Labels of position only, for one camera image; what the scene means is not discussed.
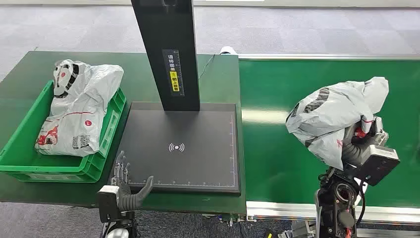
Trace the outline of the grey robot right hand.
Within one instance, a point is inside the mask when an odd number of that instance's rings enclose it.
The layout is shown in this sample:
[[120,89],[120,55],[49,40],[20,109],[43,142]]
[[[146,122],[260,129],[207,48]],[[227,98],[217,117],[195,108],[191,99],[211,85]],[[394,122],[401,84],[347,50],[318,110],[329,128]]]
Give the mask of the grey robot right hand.
[[362,153],[371,145],[385,146],[389,134],[383,129],[381,117],[374,117],[368,132],[362,131],[362,121],[345,128],[342,140],[342,161],[353,166],[361,165]]

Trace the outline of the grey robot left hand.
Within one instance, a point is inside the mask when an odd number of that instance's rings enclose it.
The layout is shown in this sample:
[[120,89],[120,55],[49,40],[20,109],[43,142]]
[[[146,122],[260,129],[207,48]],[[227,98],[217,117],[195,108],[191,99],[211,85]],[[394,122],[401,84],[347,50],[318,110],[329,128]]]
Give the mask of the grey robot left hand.
[[128,168],[130,163],[126,162],[124,151],[120,151],[115,159],[114,175],[111,178],[111,185],[118,187],[118,209],[121,212],[140,210],[145,198],[152,191],[154,176],[149,176],[145,186],[136,194],[131,193],[128,184]]

